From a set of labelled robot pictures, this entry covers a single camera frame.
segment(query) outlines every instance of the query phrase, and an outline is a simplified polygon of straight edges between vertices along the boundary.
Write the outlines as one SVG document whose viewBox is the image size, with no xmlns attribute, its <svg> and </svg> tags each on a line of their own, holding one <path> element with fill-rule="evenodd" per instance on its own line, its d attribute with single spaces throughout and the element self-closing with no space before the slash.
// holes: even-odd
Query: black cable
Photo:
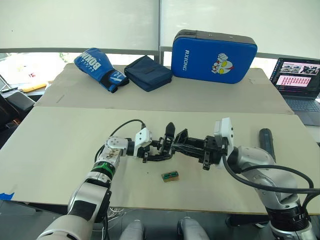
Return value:
<svg viewBox="0 0 320 240">
<path fill-rule="evenodd" d="M 132 119 L 132 120 L 129 120 L 129 121 L 126 121 L 125 123 L 121 124 L 120 126 L 118 126 L 111 134 L 110 134 L 110 137 L 113 136 L 120 128 L 122 128 L 124 125 L 128 124 L 128 123 L 132 123 L 132 122 L 140 122 L 141 123 L 141 129 L 145 128 L 146 125 L 145 123 L 140 120 L 140 119 Z"/>
<path fill-rule="evenodd" d="M 243 169 L 241 172 L 244 173 L 244 172 L 247 172 L 247 171 L 250 171 L 250 170 L 253 170 L 253 169 L 279 169 L 279 170 L 284 170 L 284 171 L 287 171 L 287 172 L 290 172 L 290 173 L 293 173 L 293 174 L 296 174 L 296 175 L 302 177 L 303 179 L 305 179 L 308 182 L 309 188 L 311 188 L 311 189 L 314 188 L 314 183 L 312 182 L 310 177 L 308 177 L 304 173 L 302 173 L 302 172 L 300 172 L 298 170 L 292 169 L 290 167 L 278 166 L 278 165 L 255 165 L 255 166 L 247 167 L 247 168 Z"/>
<path fill-rule="evenodd" d="M 243 179 L 242 177 L 239 177 L 237 174 L 234 173 L 234 171 L 230 168 L 226 154 L 222 154 L 222 161 L 224 164 L 225 169 L 227 172 L 236 180 L 239 182 L 248 185 L 250 187 L 276 192 L 276 193 L 289 193 L 289 194 L 317 194 L 320 193 L 320 188 L 287 188 L 287 187 L 275 187 L 275 186 L 266 186 L 262 184 L 257 184 L 248 180 Z"/>
<path fill-rule="evenodd" d="M 103 144 L 98 151 L 96 152 L 95 156 L 94 156 L 94 162 L 97 161 L 97 157 L 101 154 L 101 152 L 103 151 L 103 149 L 105 148 L 105 145 Z"/>
<path fill-rule="evenodd" d="M 103 235 L 103 240 L 110 240 L 109 233 L 108 233 L 108 215 L 106 214 L 104 219 L 103 219 L 103 228 L 104 228 L 104 233 L 102 232 Z"/>
<path fill-rule="evenodd" d="M 148 161 L 150 162 L 160 162 L 164 160 L 169 160 L 172 158 L 171 156 L 159 156 L 159 155 L 154 155 L 154 156 L 148 156 Z"/>
<path fill-rule="evenodd" d="M 319 196 L 319 195 L 320 195 L 320 192 L 318 192 L 318 193 L 313 193 L 313 194 L 308 194 L 308 195 L 305 197 L 304 201 L 303 201 L 302 207 L 303 207 L 305 210 L 307 210 L 307 205 L 308 205 L 308 203 L 309 203 L 312 199 L 314 199 L 315 197 L 317 197 L 317 196 Z"/>
<path fill-rule="evenodd" d="M 146 124 L 140 120 L 140 119 L 131 119 L 129 121 L 126 121 L 125 123 L 121 124 L 120 126 L 118 126 L 111 134 L 109 137 L 113 136 L 120 128 L 122 128 L 124 125 L 127 125 L 128 123 L 132 123 L 132 122 L 140 122 L 141 123 L 141 129 L 146 127 Z M 94 156 L 94 162 L 97 161 L 97 158 L 100 156 L 100 154 L 102 153 L 102 151 L 104 150 L 105 145 L 103 144 L 98 151 L 96 152 L 95 156 Z"/>
</svg>

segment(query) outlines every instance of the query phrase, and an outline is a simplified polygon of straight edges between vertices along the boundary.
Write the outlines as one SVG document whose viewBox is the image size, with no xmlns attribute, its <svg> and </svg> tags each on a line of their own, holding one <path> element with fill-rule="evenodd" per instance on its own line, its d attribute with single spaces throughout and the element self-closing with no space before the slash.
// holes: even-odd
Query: window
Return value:
<svg viewBox="0 0 320 240">
<path fill-rule="evenodd" d="M 278 59 L 255 57 L 251 63 L 250 68 L 262 69 L 265 75 L 268 77 L 268 79 L 270 79 L 277 61 Z"/>
<path fill-rule="evenodd" d="M 53 81 L 79 52 L 0 53 L 0 75 L 10 85 Z M 112 65 L 128 65 L 143 55 L 107 54 Z"/>
</svg>

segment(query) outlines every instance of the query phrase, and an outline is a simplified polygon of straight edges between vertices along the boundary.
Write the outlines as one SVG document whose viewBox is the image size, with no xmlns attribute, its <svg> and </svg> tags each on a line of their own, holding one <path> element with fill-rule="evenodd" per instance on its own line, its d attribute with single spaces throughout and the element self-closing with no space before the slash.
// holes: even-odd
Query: blue tape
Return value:
<svg viewBox="0 0 320 240">
<path fill-rule="evenodd" d="M 0 193 L 0 200 L 11 200 L 14 194 L 14 192 L 11 194 Z"/>
</svg>

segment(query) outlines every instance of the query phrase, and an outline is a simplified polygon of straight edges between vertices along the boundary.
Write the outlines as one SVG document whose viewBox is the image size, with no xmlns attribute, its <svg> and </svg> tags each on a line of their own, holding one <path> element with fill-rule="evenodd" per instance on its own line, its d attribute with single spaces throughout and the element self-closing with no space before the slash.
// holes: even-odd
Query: laptop screen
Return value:
<svg viewBox="0 0 320 240">
<path fill-rule="evenodd" d="M 270 81 L 282 95 L 316 98 L 320 92 L 320 60 L 281 57 Z"/>
</svg>

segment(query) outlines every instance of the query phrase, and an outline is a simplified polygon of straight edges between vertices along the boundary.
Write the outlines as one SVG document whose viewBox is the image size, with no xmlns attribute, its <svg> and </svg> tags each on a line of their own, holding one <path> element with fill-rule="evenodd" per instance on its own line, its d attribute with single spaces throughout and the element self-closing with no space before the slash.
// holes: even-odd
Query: cartoon sticker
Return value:
<svg viewBox="0 0 320 240">
<path fill-rule="evenodd" d="M 228 61 L 228 56 L 225 53 L 219 53 L 216 62 L 212 66 L 211 72 L 214 74 L 226 74 L 234 68 L 232 62 Z"/>
</svg>

